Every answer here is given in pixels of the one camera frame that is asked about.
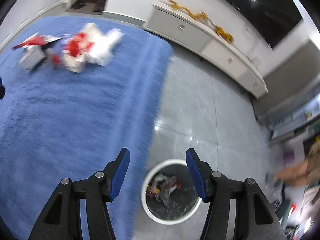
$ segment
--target metal screw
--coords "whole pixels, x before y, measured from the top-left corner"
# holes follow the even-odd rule
[[[96,172],[96,175],[95,175],[97,178],[102,178],[104,176],[104,173],[103,171],[98,171]]]
[[[251,179],[251,178],[247,178],[247,183],[250,184],[250,185],[253,185],[255,184],[256,182],[254,181],[254,179]]]
[[[66,185],[66,184],[69,183],[69,181],[70,181],[70,179],[64,178],[64,179],[62,179],[61,183],[62,183],[63,185]]]
[[[218,172],[218,171],[214,171],[214,172],[212,173],[212,176],[214,176],[214,177],[216,177],[216,178],[220,178],[220,177],[221,177],[221,173]]]

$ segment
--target yellow object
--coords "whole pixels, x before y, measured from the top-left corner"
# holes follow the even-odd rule
[[[229,44],[232,44],[234,39],[231,36],[231,34],[226,33],[221,27],[214,25],[212,21],[209,19],[208,15],[205,12],[200,11],[197,14],[193,14],[187,7],[179,6],[178,3],[175,0],[168,0],[171,3],[171,8],[173,10],[185,10],[188,15],[194,19],[195,21],[199,21],[200,19],[203,19],[205,22],[210,21],[212,26],[214,27],[214,31],[217,35],[219,35],[221,38],[225,39]]]

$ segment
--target blue gripper pad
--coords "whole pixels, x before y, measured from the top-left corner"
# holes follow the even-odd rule
[[[115,160],[116,171],[111,179],[111,189],[109,197],[114,200],[120,193],[124,176],[128,170],[130,163],[130,151],[127,148],[122,148],[117,159]]]
[[[202,201],[204,201],[206,197],[204,178],[201,175],[199,166],[195,158],[197,159],[198,162],[200,162],[200,159],[196,154],[196,151],[194,149],[188,149],[186,152],[186,161],[187,161],[188,170],[191,175],[193,184],[195,185],[198,197],[201,198]]]

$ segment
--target gray tile floor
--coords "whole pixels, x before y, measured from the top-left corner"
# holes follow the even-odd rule
[[[155,122],[148,169],[171,158],[185,159],[193,147],[200,159],[230,179],[254,178],[268,196],[264,178],[277,169],[280,146],[270,147],[269,132],[258,125],[247,92],[225,73],[187,49],[170,42],[174,56]],[[183,223],[160,225],[142,207],[135,217],[134,240],[199,239],[208,204]],[[230,208],[226,239],[233,236],[235,201]]]

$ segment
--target blue fabric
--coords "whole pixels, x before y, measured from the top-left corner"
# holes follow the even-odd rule
[[[106,67],[87,65],[82,73],[73,73],[43,63],[27,73],[18,65],[22,49],[7,49],[0,57],[6,87],[0,101],[0,215],[21,240],[28,239],[61,179],[88,178],[114,160],[122,147],[130,150],[131,161],[108,210],[118,240],[130,239],[133,233],[171,46],[137,28],[67,16],[38,20],[12,45],[38,31],[74,35],[89,22],[103,33],[111,28],[124,33]],[[54,50],[61,47],[59,41]]]

